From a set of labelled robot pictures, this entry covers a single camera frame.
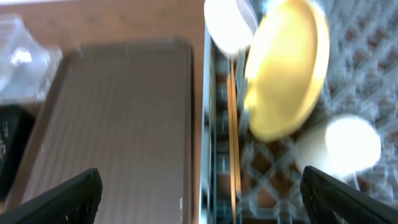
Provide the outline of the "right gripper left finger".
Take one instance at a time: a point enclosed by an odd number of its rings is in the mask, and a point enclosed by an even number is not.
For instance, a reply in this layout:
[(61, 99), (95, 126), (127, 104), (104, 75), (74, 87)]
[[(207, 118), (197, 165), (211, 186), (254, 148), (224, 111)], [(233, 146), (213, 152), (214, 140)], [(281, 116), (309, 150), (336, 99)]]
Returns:
[(93, 223), (103, 183), (90, 168), (1, 215), (1, 223)]

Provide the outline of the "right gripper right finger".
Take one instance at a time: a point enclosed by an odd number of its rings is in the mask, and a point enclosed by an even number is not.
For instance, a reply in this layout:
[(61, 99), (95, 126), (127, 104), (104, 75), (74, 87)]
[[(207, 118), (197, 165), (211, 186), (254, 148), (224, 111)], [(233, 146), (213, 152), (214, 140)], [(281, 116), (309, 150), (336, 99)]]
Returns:
[(397, 224), (397, 210), (377, 201), (340, 180), (306, 166), (300, 182), (300, 192), (310, 223)]

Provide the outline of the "white green cup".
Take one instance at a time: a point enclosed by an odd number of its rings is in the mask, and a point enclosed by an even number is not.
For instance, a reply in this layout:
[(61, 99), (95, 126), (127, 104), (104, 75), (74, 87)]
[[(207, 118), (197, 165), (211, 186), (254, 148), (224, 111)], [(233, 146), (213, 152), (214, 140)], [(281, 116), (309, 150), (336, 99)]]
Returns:
[(340, 180), (370, 169), (381, 158), (382, 142), (376, 128), (354, 114), (341, 114), (302, 133), (295, 142), (295, 165), (307, 166)]

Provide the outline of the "wooden chopstick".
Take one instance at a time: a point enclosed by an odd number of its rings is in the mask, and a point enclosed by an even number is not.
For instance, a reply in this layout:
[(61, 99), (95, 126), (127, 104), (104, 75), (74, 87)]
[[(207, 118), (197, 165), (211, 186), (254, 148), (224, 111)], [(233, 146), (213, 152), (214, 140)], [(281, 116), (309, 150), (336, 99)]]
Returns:
[(231, 106), (232, 106), (232, 121), (233, 121), (233, 151), (234, 151), (234, 169), (235, 169), (235, 188), (236, 195), (241, 198), (241, 166), (240, 166), (240, 152), (239, 152), (239, 134), (238, 134), (238, 114), (236, 102), (236, 80), (235, 80), (235, 65), (231, 61)]
[(232, 224), (236, 224), (236, 177), (234, 161), (234, 118), (233, 118), (233, 96), (231, 75), (227, 78), (228, 94), (228, 128), (229, 128), (229, 164), (230, 164), (230, 182), (231, 182), (231, 213)]

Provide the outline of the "yellow round plate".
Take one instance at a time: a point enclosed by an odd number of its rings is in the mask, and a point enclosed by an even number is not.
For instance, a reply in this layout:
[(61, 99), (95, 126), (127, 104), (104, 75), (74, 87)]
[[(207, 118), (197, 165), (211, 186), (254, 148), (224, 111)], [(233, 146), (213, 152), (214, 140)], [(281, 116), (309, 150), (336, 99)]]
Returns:
[(328, 22), (315, 1), (270, 2), (244, 72), (244, 109), (257, 139), (275, 141), (303, 125), (320, 97), (329, 56)]

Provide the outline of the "pink round bowl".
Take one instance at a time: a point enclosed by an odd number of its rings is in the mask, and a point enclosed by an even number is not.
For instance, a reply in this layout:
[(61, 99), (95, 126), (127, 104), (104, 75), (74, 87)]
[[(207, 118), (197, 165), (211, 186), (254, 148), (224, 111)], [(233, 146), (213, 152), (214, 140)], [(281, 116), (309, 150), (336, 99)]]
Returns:
[(259, 25), (248, 0), (206, 0), (204, 18), (213, 42), (229, 58), (250, 46)]

